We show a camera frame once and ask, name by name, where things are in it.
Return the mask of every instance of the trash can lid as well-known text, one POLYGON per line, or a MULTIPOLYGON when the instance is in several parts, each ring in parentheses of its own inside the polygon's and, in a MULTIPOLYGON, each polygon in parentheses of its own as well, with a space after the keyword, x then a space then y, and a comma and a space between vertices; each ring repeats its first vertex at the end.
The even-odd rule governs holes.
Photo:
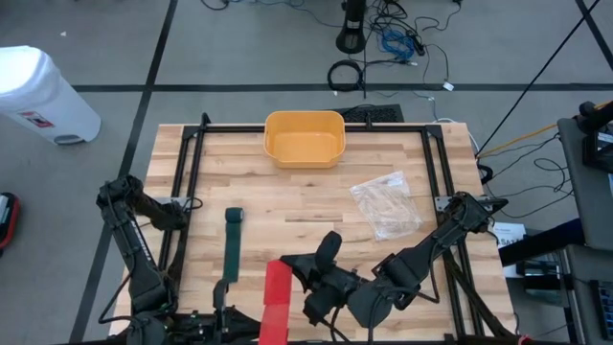
POLYGON ((0 97, 25 86, 37 73, 45 54, 34 47, 0 48, 0 97))

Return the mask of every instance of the plastic bowl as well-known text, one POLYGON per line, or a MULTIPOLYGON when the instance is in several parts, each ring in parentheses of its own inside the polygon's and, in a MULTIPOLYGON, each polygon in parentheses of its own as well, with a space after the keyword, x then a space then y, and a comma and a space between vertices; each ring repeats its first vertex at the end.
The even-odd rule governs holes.
POLYGON ((275 111, 266 119, 264 150, 279 168, 331 168, 345 150, 345 120, 335 111, 275 111))

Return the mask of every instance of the green strap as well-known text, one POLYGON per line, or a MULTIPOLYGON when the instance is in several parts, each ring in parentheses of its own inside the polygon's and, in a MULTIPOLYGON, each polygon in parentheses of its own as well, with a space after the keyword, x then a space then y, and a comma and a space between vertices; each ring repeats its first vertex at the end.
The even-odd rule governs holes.
POLYGON ((226 250, 223 259, 223 279, 228 283, 238 281, 240 264, 240 223, 244 211, 240 207, 226 209, 226 250))

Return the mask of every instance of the wooden table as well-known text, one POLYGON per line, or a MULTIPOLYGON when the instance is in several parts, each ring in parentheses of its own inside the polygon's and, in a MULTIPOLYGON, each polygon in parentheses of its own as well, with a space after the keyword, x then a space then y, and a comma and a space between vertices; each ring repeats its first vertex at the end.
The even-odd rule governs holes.
MULTIPOLYGON (((178 125, 159 127, 145 187, 150 196, 170 195, 182 130, 183 126, 178 125)), ((455 189, 481 195, 483 190, 466 126, 443 125, 443 133, 455 189)), ((239 280, 231 285, 227 302, 257 320, 263 311, 264 273, 269 261, 283 254, 314 252, 328 231, 334 230, 344 240, 336 258, 338 265, 356 268, 363 277, 372 278, 371 268, 388 254, 417 244, 436 228, 419 134, 348 133, 345 153, 338 166, 329 170, 277 169, 263 151, 262 136, 262 133, 205 135, 195 193, 204 201, 204 207, 192 215, 179 312, 212 311, 213 287, 222 275, 227 207, 245 210, 239 280), (376 242, 373 229, 358 211, 349 188, 396 171, 404 172, 424 225, 401 239, 376 242)), ((439 160, 435 149, 433 152, 444 195, 439 160)), ((188 162, 192 154, 190 147, 188 162)), ((189 166, 188 163, 185 176, 189 175, 189 166)), ((187 179, 183 178, 183 196, 187 179)), ((150 226, 143 232, 157 258, 162 232, 150 226)), ((511 299, 495 239, 487 234, 469 234, 466 244, 478 292, 503 324, 514 330, 511 299)), ((455 333, 442 259, 435 262, 434 271, 442 298, 440 304, 417 298, 405 311, 393 310, 375 329, 375 340, 442 339, 445 333, 455 333)), ((422 291, 432 294, 429 278, 423 282, 422 291)), ((468 303, 462 292, 461 299, 466 331, 471 334, 468 303)), ((289 338, 329 339, 327 328, 308 324, 302 314, 304 300, 301 284, 294 278, 289 338)), ((125 289, 115 314, 129 314, 129 310, 125 289)), ((116 334, 125 326, 116 322, 111 333, 116 334)), ((350 339, 366 340, 367 330, 359 327, 347 309, 340 312, 337 328, 350 339)))

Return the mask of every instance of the plastic bag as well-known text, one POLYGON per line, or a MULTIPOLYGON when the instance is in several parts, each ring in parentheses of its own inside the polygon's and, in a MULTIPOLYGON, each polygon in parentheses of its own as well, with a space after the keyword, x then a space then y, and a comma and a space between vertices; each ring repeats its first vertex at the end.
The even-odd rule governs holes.
POLYGON ((416 232, 423 224, 403 172, 393 172, 350 188, 377 241, 416 232))

